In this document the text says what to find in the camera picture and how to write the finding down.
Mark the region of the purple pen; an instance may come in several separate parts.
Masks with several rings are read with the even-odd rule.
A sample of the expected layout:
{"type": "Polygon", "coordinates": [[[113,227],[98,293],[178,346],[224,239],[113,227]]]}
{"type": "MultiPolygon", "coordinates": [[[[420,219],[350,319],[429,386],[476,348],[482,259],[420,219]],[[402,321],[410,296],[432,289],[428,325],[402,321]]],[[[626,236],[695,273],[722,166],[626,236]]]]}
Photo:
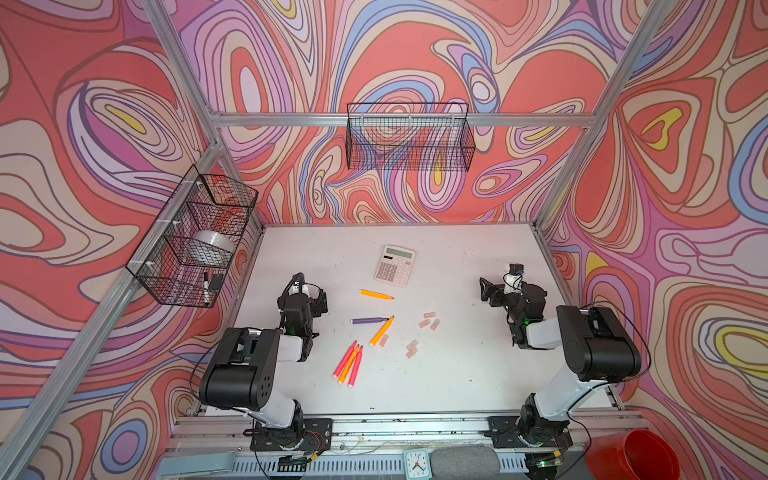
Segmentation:
{"type": "Polygon", "coordinates": [[[366,318],[353,318],[350,323],[353,325],[365,325],[365,324],[379,324],[385,323],[390,320],[390,317],[366,317],[366,318]]]}

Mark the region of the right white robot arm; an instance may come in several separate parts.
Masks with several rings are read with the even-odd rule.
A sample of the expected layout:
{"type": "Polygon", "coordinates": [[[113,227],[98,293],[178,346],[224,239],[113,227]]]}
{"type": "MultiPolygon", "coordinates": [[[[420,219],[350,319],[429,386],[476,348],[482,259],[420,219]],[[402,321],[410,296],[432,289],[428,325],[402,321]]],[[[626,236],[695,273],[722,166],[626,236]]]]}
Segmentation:
{"type": "Polygon", "coordinates": [[[506,312],[515,346],[563,350],[565,366],[544,389],[528,396],[512,428],[524,443],[539,445],[561,435],[572,410],[597,389],[640,373],[640,351],[611,309],[560,305],[553,318],[546,318],[547,292],[537,285],[494,284],[480,278],[479,288],[483,302],[506,312]]]}

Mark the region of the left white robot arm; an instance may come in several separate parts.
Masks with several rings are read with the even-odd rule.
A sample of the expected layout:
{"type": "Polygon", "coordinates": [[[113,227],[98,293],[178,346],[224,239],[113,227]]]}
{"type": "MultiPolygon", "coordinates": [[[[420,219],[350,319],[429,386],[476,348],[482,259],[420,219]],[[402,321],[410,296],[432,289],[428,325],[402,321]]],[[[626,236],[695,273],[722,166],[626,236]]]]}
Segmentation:
{"type": "Polygon", "coordinates": [[[301,272],[277,298],[276,328],[229,328],[206,366],[198,387],[201,404],[243,413],[268,430],[304,433],[297,400],[277,390],[280,363],[306,361],[319,334],[314,320],[328,312],[327,295],[301,272]]]}

